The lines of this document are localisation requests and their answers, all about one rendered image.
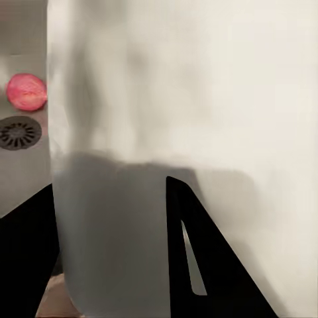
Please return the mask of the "vidalia onion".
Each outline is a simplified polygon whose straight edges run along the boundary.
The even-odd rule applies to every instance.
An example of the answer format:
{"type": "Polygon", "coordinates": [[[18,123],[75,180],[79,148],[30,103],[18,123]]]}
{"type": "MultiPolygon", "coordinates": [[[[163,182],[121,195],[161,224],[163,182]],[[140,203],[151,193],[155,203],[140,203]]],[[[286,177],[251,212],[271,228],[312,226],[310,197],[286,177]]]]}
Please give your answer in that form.
{"type": "Polygon", "coordinates": [[[4,88],[11,105],[23,112],[35,112],[48,101],[47,85],[32,74],[16,74],[4,88]]]}

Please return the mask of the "bowl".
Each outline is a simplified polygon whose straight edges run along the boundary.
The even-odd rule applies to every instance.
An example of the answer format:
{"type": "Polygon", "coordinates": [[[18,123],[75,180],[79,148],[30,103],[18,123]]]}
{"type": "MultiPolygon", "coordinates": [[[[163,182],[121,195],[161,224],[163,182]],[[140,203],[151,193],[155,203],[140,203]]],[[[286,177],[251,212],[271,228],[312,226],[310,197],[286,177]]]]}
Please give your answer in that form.
{"type": "Polygon", "coordinates": [[[318,0],[48,0],[46,73],[60,258],[82,317],[171,318],[173,177],[278,318],[318,318],[318,0]]]}

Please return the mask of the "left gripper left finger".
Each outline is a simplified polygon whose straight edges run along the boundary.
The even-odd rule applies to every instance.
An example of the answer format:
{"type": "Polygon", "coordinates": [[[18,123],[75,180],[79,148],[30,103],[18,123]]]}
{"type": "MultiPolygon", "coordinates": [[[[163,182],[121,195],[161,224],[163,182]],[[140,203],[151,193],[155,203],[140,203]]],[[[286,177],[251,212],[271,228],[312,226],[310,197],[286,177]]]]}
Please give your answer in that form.
{"type": "Polygon", "coordinates": [[[52,184],[0,219],[0,318],[34,318],[60,255],[52,184]]]}

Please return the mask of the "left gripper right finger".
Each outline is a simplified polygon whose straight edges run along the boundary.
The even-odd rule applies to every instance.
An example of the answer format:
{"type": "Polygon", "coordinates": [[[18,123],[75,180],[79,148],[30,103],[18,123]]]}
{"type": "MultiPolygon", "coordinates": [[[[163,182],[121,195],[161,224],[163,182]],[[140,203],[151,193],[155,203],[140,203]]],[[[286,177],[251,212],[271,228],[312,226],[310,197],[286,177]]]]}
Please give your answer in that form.
{"type": "Polygon", "coordinates": [[[166,177],[171,318],[278,318],[192,189],[166,177]],[[192,292],[184,222],[207,295],[192,292]]]}

